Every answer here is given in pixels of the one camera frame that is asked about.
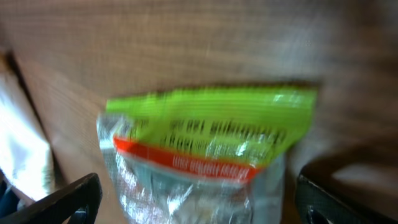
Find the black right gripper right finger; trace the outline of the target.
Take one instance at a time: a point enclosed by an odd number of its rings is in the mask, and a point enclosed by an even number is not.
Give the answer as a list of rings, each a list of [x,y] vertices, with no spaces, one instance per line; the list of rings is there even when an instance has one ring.
[[[337,197],[302,174],[297,178],[295,205],[303,223],[397,224],[374,210]]]

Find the green snack bag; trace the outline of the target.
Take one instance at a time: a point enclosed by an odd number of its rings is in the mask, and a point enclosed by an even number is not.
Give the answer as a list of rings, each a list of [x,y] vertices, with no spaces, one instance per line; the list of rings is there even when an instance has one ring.
[[[312,86],[217,86],[113,98],[99,148],[129,223],[279,223],[285,153]]]

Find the white tube gold cap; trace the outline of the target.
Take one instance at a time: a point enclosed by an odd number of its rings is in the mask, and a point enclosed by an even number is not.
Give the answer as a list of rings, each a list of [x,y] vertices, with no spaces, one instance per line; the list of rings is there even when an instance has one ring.
[[[55,191],[53,157],[18,79],[1,73],[1,170],[33,201]]]

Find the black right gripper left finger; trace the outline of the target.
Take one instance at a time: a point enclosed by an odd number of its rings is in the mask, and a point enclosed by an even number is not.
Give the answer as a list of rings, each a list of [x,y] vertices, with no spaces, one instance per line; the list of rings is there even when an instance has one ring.
[[[1,224],[94,224],[102,199],[98,174],[90,173],[49,196],[1,218]]]

